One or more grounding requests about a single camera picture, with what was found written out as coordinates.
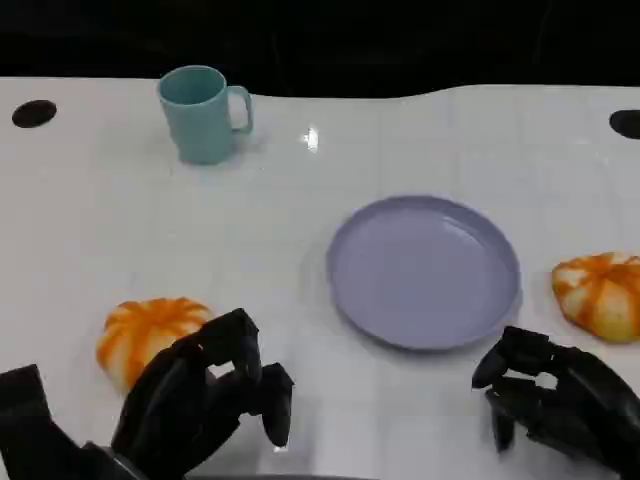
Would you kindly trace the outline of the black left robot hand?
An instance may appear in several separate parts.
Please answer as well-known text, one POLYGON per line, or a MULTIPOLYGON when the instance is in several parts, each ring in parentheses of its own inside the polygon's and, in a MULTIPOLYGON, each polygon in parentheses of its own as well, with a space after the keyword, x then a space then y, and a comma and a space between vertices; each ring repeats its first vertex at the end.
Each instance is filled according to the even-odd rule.
POLYGON ((261 417, 270 442, 286 446, 294 382, 281 364, 261 363, 258 332, 238 308, 161 350, 125 399, 115 453, 148 479, 181 479, 244 414, 261 417))

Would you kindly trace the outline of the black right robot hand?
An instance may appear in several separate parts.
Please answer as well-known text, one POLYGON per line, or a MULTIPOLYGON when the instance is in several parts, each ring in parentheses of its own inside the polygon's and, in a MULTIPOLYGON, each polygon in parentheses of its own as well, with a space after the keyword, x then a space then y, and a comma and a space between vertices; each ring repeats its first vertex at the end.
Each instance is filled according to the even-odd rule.
POLYGON ((568 456, 595 461, 622 479, 639 476, 639 398, 595 355, 508 326, 472 376, 491 408, 498 452, 515 427, 568 456))

